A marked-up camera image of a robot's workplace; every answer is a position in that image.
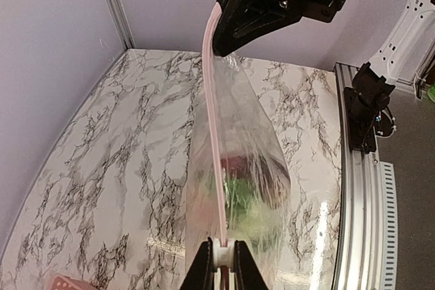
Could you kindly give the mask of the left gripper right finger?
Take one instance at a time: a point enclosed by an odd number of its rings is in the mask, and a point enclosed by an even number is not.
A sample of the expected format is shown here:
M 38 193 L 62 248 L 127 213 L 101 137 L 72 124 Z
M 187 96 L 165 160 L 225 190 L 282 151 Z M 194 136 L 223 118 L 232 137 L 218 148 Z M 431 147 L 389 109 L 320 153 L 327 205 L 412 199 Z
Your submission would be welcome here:
M 268 290 L 245 241 L 234 242 L 233 267 L 236 290 Z

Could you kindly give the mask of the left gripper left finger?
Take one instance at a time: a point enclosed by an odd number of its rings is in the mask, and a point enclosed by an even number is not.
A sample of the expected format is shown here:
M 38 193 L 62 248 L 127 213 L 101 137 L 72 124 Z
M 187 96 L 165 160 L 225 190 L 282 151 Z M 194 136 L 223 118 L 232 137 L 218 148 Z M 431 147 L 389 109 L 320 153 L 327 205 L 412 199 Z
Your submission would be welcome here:
M 220 240 L 208 237 L 201 243 L 190 265 L 180 290 L 212 290 L 214 289 L 215 261 L 214 247 Z

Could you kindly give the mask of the green lettuce leaf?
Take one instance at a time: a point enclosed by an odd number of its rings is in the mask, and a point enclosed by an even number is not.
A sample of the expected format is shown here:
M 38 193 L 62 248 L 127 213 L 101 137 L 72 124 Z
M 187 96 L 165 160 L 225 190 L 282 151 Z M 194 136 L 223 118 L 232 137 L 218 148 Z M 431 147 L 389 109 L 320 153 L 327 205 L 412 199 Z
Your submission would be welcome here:
M 225 210 L 227 217 L 246 215 L 257 200 L 250 180 L 228 179 L 224 183 Z

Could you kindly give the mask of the clear zip top bag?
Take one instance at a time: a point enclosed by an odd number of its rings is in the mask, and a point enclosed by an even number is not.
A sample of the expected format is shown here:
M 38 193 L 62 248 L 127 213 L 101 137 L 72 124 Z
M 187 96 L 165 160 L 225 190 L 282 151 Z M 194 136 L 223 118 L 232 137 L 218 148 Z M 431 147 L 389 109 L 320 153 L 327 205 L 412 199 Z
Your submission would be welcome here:
M 203 87 L 190 146 L 186 263 L 207 237 L 243 240 L 268 288 L 275 283 L 290 213 L 291 181 L 271 121 L 237 55 L 212 41 L 215 4 L 203 37 Z

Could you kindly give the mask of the red strawberry fruit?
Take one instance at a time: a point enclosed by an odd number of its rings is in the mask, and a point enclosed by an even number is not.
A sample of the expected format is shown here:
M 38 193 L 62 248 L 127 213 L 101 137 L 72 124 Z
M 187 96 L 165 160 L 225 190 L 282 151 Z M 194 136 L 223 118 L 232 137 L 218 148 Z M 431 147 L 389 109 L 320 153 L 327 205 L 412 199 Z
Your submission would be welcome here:
M 220 160 L 222 168 L 232 174 L 242 174 L 249 170 L 248 156 L 230 156 Z

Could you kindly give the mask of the pink perforated plastic basket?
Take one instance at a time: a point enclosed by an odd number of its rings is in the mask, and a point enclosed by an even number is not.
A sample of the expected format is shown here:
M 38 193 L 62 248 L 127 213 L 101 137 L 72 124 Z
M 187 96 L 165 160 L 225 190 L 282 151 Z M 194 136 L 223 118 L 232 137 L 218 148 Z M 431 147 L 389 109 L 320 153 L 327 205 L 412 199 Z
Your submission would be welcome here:
M 47 290 L 97 290 L 96 287 L 84 280 L 78 280 L 64 276 L 63 274 L 54 273 L 49 281 L 46 282 Z

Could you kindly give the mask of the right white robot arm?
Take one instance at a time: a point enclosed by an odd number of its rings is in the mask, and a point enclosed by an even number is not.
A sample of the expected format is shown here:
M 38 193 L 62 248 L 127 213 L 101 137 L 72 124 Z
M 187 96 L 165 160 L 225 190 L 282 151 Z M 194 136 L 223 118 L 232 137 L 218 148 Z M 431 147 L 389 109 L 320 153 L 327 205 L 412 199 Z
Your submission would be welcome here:
M 345 0 L 217 0 L 203 49 L 225 57 L 249 42 L 306 17 L 329 23 Z M 383 45 L 368 61 L 389 84 L 396 83 L 417 43 L 434 26 L 434 0 L 408 0 Z

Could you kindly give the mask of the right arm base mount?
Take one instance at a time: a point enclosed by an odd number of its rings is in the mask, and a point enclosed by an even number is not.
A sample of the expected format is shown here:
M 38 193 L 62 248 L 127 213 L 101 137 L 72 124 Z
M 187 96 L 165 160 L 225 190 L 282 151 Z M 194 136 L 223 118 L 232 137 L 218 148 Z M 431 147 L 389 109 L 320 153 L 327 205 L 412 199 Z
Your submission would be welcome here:
M 351 150 L 364 154 L 375 152 L 377 137 L 388 138 L 395 133 L 396 119 L 389 109 L 390 95 L 395 88 L 367 62 L 359 68 L 352 86 L 344 89 Z

